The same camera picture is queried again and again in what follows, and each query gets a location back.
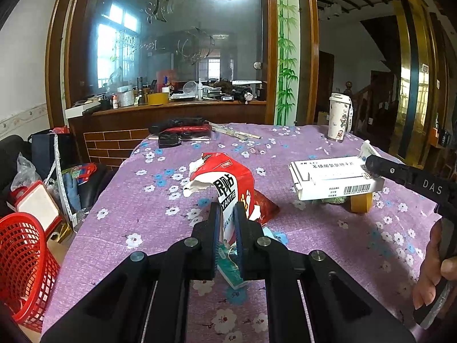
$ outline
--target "bamboo decal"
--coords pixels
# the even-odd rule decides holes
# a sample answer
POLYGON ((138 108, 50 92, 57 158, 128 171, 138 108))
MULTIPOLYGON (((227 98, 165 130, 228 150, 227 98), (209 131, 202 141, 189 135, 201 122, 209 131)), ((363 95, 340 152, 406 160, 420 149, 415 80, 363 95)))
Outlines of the bamboo decal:
POLYGON ((291 83, 298 81, 294 68, 298 62, 296 47, 290 40, 291 29, 298 27, 298 8, 294 0, 278 0, 278 86, 276 93, 276 124, 286 125, 289 113, 295 105, 291 83))

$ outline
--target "purple tablecloth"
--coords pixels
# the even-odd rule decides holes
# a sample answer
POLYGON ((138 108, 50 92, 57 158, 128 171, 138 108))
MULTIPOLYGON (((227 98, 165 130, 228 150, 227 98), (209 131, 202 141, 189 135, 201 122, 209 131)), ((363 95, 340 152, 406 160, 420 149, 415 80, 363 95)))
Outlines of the purple tablecloth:
MULTIPOLYGON (((185 198, 188 166, 202 152, 225 152, 251 169, 255 188, 281 209, 267 226, 294 251, 322 249, 397 318, 411 328, 410 292, 419 276, 429 231, 438 219, 435 204, 391 181, 374 194, 368 214, 341 206, 297 200, 289 162, 357 155, 362 140, 326 139, 326 127, 230 124, 261 135, 245 143, 217 140, 158 149, 146 139, 120 167, 76 236, 63 262, 43 332, 74 306, 131 252, 162 252, 191 234, 207 218, 215 188, 185 198)), ((217 272, 213 282, 193 282, 187 342, 267 342, 264 283, 237 290, 217 272)))

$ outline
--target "white thermos cup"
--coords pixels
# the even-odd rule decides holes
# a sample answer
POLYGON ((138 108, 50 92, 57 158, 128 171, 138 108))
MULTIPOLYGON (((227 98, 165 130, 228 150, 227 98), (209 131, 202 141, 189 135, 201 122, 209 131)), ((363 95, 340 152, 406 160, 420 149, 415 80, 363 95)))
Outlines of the white thermos cup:
POLYGON ((328 137, 343 140, 344 133, 352 127, 352 102, 344 94, 332 93, 330 97, 330 116, 328 118, 328 137))

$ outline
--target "basket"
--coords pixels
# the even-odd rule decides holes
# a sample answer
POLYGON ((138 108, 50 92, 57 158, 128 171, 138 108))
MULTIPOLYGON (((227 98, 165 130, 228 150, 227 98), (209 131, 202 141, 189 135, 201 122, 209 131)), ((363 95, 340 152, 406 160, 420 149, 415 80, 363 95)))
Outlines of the basket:
POLYGON ((33 215, 13 213, 0 219, 0 300, 18 324, 41 332, 59 268, 33 215))

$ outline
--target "black bag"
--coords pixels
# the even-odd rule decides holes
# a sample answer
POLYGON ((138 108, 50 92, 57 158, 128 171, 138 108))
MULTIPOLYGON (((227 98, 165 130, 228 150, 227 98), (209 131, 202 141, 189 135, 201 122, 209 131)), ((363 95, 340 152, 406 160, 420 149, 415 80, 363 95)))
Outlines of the black bag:
MULTIPOLYGON (((57 138, 59 139, 61 169, 77 165, 79 159, 73 135, 57 134, 57 138)), ((35 165, 38 175, 44 180, 55 160, 54 134, 47 129, 32 134, 27 140, 31 140, 31 162, 35 165)))

